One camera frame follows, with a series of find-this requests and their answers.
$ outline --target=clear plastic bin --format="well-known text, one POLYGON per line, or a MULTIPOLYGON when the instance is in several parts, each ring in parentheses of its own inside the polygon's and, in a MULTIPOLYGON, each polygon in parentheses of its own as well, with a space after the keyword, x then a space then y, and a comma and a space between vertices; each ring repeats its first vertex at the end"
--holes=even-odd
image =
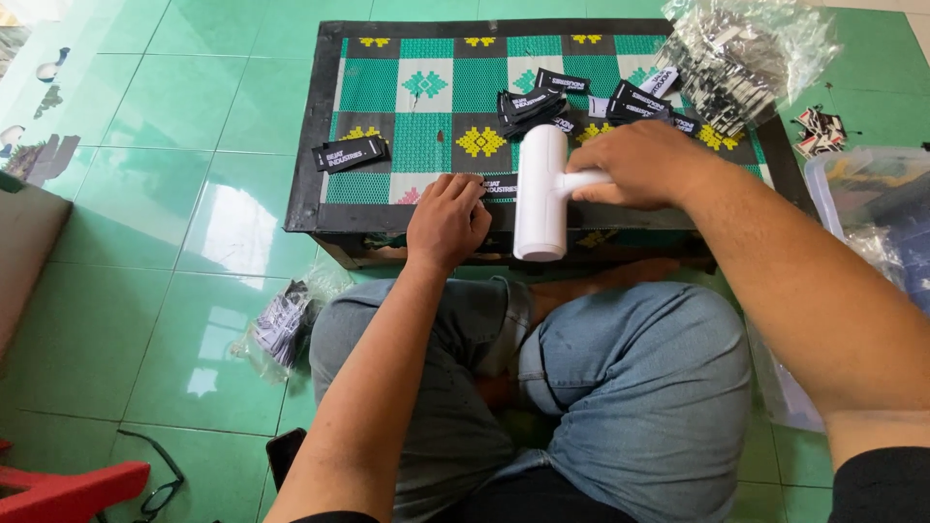
MULTIPOLYGON (((820 154, 804 166, 804 180, 823 226, 930 315, 930 153, 857 147, 820 154)), ((823 432, 810 398, 746 323, 769 417, 823 432)))

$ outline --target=black phone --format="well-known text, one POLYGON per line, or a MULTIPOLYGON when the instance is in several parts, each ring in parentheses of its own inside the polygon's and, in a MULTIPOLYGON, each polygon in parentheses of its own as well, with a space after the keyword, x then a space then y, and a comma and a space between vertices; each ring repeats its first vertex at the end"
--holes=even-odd
POLYGON ((272 477, 274 477, 275 490, 281 490, 281 486, 285 484, 287 471, 290 470, 291 463, 297 457, 297 451, 300 449, 304 437, 307 437, 307 431, 296 428, 271 438, 265 444, 265 452, 268 453, 268 465, 272 468, 272 477))

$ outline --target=black shirt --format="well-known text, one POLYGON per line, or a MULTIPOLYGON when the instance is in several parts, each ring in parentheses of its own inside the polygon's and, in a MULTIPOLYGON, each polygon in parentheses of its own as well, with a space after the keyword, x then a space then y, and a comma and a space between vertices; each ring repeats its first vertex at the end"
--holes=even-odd
MULTIPOLYGON (((636 523, 596 502, 550 467, 508 476, 430 518, 429 523, 636 523)), ((833 479, 829 523, 930 521, 930 449, 894 447, 863 452, 833 479)), ((327 512, 294 523, 377 523, 357 512, 327 512)))

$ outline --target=green checkered mat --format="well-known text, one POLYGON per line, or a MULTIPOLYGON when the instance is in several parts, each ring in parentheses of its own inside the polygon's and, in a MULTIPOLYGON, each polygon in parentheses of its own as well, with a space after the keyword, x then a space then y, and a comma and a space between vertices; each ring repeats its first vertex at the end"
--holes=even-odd
MULTIPOLYGON (((517 169, 518 143, 499 136, 497 92, 526 93, 538 68, 590 78, 593 96, 609 97, 620 79, 635 85, 656 70, 662 35, 566 34, 474 38, 344 38, 333 93, 329 139, 380 135, 391 157, 326 175, 329 204, 413 204, 443 172, 485 176, 517 169)), ((588 97, 569 95, 579 123, 569 148, 612 127, 588 116, 588 97)), ((675 111, 698 118, 678 93, 675 111)), ((697 135, 720 156, 770 180, 755 134, 697 135)))

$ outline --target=jeans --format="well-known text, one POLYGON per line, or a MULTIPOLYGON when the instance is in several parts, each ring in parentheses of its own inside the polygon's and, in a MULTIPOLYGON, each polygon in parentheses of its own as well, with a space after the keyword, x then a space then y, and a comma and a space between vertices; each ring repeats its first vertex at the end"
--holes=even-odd
MULTIPOLYGON (((318 317, 317 403, 392 285, 350 288, 318 317)), ((539 466, 640 523, 723 521, 750 410, 749 351, 730 305, 706 288, 661 282, 576 299, 527 332, 531 312, 523 284, 446 282, 394 521, 424 521, 495 478, 539 466), (515 449, 476 392, 474 375, 508 366, 528 405, 561 417, 545 450, 515 449)))

